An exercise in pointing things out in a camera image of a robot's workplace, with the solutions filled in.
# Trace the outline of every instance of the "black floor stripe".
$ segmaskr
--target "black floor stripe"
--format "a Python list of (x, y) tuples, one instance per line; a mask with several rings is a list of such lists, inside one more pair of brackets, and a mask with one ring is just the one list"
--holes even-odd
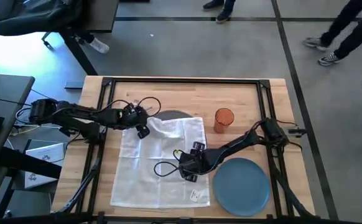
[[(216, 17), (116, 17), (116, 21), (216, 21)], [(276, 21), (272, 17), (231, 17), (230, 21)]]
[[(280, 18), (283, 22), (332, 22), (336, 18), (317, 18), (317, 17), (309, 17), (309, 18)], [(136, 17), (116, 17), (116, 21), (215, 21), (216, 17), (170, 17), (170, 16), (136, 16)], [(276, 22), (276, 17), (232, 17), (230, 21), (253, 21), (253, 22)]]
[(297, 76), (297, 71), (295, 69), (295, 65), (294, 65), (294, 61), (293, 61), (293, 57), (292, 57), (292, 52), (290, 51), (289, 43), (287, 42), (287, 37), (286, 37), (286, 32), (285, 32), (285, 29), (284, 29), (284, 26), (283, 26), (283, 22), (280, 19), (281, 18), (281, 13), (279, 11), (277, 1), (276, 0), (271, 0), (271, 1), (272, 1), (272, 5), (274, 7), (275, 15), (276, 15), (277, 18), (279, 18), (277, 20), (277, 25), (278, 25), (278, 28), (279, 28), (279, 35), (281, 37), (281, 41), (282, 41), (282, 45), (283, 45), (283, 48), (284, 48), (287, 64), (289, 66), (290, 75), (292, 77), (294, 90), (295, 90), (295, 93), (297, 95), (297, 101), (299, 102), (299, 107), (300, 107), (300, 110), (301, 110), (301, 115), (303, 117), (303, 122), (304, 122), (305, 128), (307, 130), (307, 136), (308, 136), (308, 140), (309, 140), (309, 143), (310, 143), (310, 146), (311, 146), (311, 152), (312, 152), (313, 160), (314, 160), (314, 163), (315, 163), (315, 168), (316, 168), (317, 173), (318, 173), (319, 182), (320, 182), (320, 186), (321, 186), (321, 189), (322, 189), (322, 194), (323, 194), (323, 197), (325, 198), (325, 204), (326, 204), (326, 208), (327, 208), (327, 211), (328, 211), (328, 214), (329, 214), (329, 218), (331, 220), (338, 220), (338, 215), (337, 215), (335, 202), (333, 201), (332, 191), (330, 190), (330, 186), (329, 186), (329, 182), (328, 182), (328, 179), (327, 179), (326, 171), (325, 171), (325, 168), (323, 166), (322, 157), (320, 155), (320, 151), (319, 151), (319, 148), (318, 148), (318, 142), (317, 142), (317, 139), (315, 137), (315, 133), (313, 131), (313, 127), (312, 127), (310, 115), (309, 115), (309, 112), (308, 112), (308, 109), (307, 109), (307, 105), (305, 104), (303, 91), (301, 89), (299, 77)]

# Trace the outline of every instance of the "person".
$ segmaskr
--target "person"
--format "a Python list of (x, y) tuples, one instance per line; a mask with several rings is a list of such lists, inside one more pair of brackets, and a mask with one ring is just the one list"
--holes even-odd
[(231, 13), (233, 11), (233, 6), (236, 0), (212, 0), (211, 2), (206, 3), (203, 6), (203, 10), (209, 11), (219, 7), (223, 7), (223, 10), (216, 18), (216, 23), (221, 24), (229, 20)]
[(83, 39), (88, 43), (93, 49), (97, 50), (99, 53), (106, 54), (109, 51), (109, 46), (102, 43), (98, 40), (93, 34), (83, 31), (83, 30), (73, 30), (76, 36)]
[(106, 54), (109, 51), (109, 46), (102, 43), (98, 40), (93, 34), (83, 31), (83, 30), (74, 30), (76, 36), (83, 39), (87, 44), (89, 44), (92, 48), (97, 50), (99, 53)]
[[(333, 39), (362, 11), (362, 0), (350, 0), (343, 8), (340, 15), (330, 26), (329, 31), (321, 37), (309, 37), (303, 43), (321, 51), (328, 50)], [(318, 60), (323, 66), (334, 65), (343, 60), (350, 52), (362, 44), (362, 20), (354, 28), (353, 32), (340, 44), (339, 48), (326, 57)]]

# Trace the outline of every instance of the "blue plate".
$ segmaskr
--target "blue plate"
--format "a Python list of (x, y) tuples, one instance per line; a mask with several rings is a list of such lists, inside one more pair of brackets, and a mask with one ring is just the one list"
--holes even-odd
[(253, 161), (230, 159), (218, 168), (213, 179), (214, 196), (232, 215), (255, 215), (267, 204), (271, 191), (264, 171)]

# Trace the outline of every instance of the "gray floor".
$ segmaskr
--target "gray floor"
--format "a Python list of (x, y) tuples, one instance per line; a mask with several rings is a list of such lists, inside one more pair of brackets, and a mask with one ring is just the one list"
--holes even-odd
[[(200, 10), (204, 0), (151, 0), (121, 4), (119, 17), (213, 17)], [(333, 18), (346, 0), (278, 0), (282, 17)], [(274, 17), (271, 0), (239, 0), (235, 17)], [(334, 67), (320, 67), (325, 55), (301, 40), (320, 35), (329, 22), (284, 22), (292, 58), (317, 137), (337, 212), (342, 220), (362, 222), (362, 46)], [(349, 26), (332, 46), (348, 35)], [(85, 73), (58, 34), (45, 48), (41, 33), (0, 37), (0, 72), (36, 77), (34, 89), (77, 102), (79, 91), (65, 91), (65, 80), (83, 80)], [(303, 124), (276, 22), (116, 21), (112, 34), (97, 35), (111, 47), (101, 55), (83, 46), (100, 75), (285, 78), (293, 111)], [(28, 102), (40, 98), (31, 93)], [(14, 138), (24, 147), (28, 138), (66, 141), (56, 130)], [(303, 155), (315, 209), (327, 217), (318, 176), (306, 138)], [(30, 211), (17, 212), (18, 216)]]

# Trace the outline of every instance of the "plastic cup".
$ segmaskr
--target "plastic cup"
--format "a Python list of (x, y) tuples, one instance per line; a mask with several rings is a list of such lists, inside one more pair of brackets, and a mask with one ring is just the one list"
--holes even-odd
[(214, 131), (216, 133), (224, 133), (233, 120), (234, 115), (230, 109), (218, 109), (214, 119)]

